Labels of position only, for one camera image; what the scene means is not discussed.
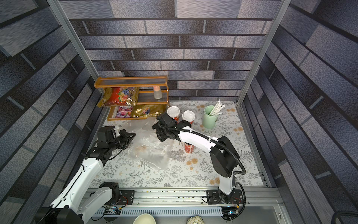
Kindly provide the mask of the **red cup black lid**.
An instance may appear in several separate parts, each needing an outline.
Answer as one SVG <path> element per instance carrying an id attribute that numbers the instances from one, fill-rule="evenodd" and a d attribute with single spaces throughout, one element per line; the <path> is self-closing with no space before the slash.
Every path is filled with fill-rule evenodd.
<path id="1" fill-rule="evenodd" d="M 191 128 L 192 125 L 190 124 L 190 122 L 185 121 L 185 120 L 182 120 L 182 121 L 180 121 L 180 122 L 177 124 L 177 128 L 178 128 L 178 129 L 183 129 L 183 128 L 185 128 L 185 127 Z"/>
<path id="2" fill-rule="evenodd" d="M 188 144 L 188 143 L 184 143 L 184 150 L 187 154 L 191 154 L 194 151 L 195 146 Z"/>

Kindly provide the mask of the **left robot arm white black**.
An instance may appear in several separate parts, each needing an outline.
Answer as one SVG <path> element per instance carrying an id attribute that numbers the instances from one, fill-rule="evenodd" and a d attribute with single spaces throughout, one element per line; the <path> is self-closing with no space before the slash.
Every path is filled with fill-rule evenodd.
<path id="1" fill-rule="evenodd" d="M 135 133 L 114 126 L 102 127 L 98 130 L 96 147 L 85 155 L 81 166 L 62 193 L 50 204 L 41 208 L 35 215 L 38 224 L 86 224 L 93 215 L 105 205 L 115 206 L 123 196 L 117 183 L 103 183 L 84 203 L 83 196 L 96 175 L 112 160 L 114 150 L 125 150 L 129 147 Z"/>

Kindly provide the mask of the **clear plastic carrier bag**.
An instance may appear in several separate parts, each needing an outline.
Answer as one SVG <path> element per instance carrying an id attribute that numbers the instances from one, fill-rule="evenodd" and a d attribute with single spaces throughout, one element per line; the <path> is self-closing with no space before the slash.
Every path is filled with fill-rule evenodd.
<path id="1" fill-rule="evenodd" d="M 123 125 L 128 133 L 135 133 L 128 148 L 129 157 L 141 160 L 150 167 L 161 170 L 167 169 L 173 140 L 161 142 L 152 126 L 157 123 L 156 118 L 130 120 Z"/>

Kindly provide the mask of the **red cup black lid front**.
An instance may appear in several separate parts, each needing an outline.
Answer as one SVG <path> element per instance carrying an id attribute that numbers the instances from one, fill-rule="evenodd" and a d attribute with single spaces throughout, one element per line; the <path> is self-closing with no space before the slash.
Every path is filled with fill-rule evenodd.
<path id="1" fill-rule="evenodd" d="M 188 143 L 184 143 L 184 150 L 187 154 L 191 154 L 194 151 L 195 146 L 188 144 Z"/>

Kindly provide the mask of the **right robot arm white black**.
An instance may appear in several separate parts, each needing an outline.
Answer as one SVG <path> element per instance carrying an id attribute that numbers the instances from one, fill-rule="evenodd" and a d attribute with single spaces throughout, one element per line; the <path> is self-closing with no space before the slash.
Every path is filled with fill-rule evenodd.
<path id="1" fill-rule="evenodd" d="M 167 139 L 192 145 L 208 153 L 214 170 L 220 176 L 218 192 L 218 203 L 229 204 L 235 200 L 235 175 L 245 175 L 246 169 L 240 161 L 240 156 L 229 140 L 222 136 L 214 138 L 197 132 L 191 128 L 188 121 L 177 122 L 167 113 L 157 117 L 157 122 L 152 125 L 156 131 L 157 138 L 164 142 Z"/>

